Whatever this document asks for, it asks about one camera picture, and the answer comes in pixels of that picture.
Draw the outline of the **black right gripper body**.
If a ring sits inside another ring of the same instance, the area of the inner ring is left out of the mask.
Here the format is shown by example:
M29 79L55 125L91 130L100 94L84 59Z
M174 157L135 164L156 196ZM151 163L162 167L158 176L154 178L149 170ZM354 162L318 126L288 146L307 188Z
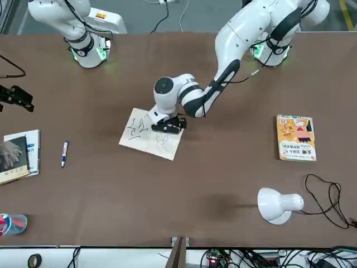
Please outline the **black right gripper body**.
M0 86L0 101L7 104L13 103L12 96L9 93L9 89L2 85Z

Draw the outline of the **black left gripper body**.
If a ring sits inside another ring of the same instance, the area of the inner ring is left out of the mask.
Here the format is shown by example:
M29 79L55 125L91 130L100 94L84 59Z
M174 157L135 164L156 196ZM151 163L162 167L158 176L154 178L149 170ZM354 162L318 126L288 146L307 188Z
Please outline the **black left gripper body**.
M180 127L181 129L185 129L186 128L186 118L180 118L179 116L170 118L168 120L160 120L158 124L166 124L166 126L177 126Z

